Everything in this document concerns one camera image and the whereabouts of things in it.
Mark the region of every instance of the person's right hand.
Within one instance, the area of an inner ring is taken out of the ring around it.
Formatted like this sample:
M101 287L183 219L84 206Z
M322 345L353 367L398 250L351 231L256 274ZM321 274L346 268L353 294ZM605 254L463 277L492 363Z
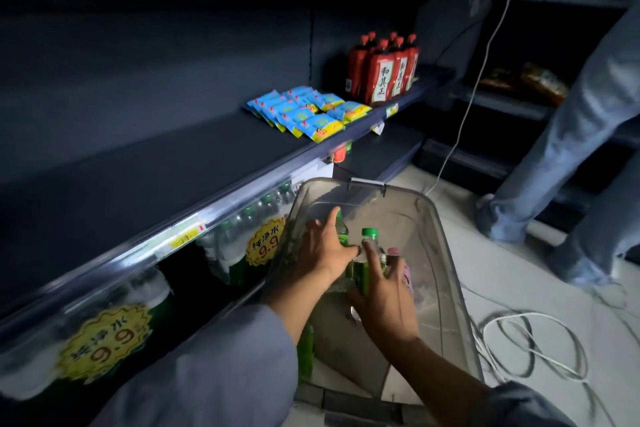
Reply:
M351 289L347 297L373 343L390 360L395 349L419 338L413 296L403 283L404 259L387 257L389 269L385 276L378 252L368 241L363 241L362 246L369 263L369 297L365 299L357 288Z

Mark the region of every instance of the gray sleeve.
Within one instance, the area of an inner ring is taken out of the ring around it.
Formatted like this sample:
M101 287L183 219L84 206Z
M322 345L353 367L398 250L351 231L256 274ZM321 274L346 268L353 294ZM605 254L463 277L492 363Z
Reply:
M519 383L500 385L477 405L469 427L575 427L539 393Z
M247 306L133 377L91 427L279 426L297 382L282 320L267 306Z

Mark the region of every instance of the person's left hand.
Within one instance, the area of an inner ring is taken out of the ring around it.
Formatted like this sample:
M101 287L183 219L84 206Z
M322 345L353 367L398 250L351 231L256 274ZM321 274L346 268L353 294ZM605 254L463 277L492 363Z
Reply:
M302 238L298 253L296 275L308 273L326 280L328 288L347 268L347 265L360 253L360 247L342 246L335 229L335 219L340 208L333 208L326 222L322 225L318 220L307 223L307 231Z

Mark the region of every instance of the person's leg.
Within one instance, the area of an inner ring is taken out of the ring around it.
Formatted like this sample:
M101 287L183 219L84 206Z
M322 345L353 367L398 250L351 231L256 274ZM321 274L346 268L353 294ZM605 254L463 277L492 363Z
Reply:
M523 241L529 222L577 166L620 123L640 113L638 27L640 2L604 36L531 151L493 199L478 209L476 225L482 234L498 241Z
M611 282L616 255L640 244L640 151L596 199L584 219L548 257L549 268L571 284Z

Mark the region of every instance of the floor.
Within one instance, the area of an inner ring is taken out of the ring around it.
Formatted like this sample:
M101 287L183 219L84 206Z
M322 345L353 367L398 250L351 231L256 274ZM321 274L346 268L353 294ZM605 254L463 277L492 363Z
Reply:
M435 177L409 165L390 185L422 192ZM506 308L534 310L564 322L586 350L589 382L612 416L615 427L638 425L640 403L640 267L619 260L614 275L622 284L598 290L605 306L589 291L569 286L552 275L543 257L564 240L565 234L534 222L523 245L498 245L482 236L474 226L477 196L466 189L440 181L428 197L434 201L451 250L470 317L482 323ZM545 319L531 319L540 349L548 356L572 366L575 351L564 329ZM516 349L498 328L485 339L501 363L513 372L523 372L525 353ZM485 382L497 384L483 362ZM579 427L608 427L601 407L590 408L579 383L563 380L546 364L536 361L530 377L520 380L553 402ZM321 426L321 417L304 406L293 408L287 427Z

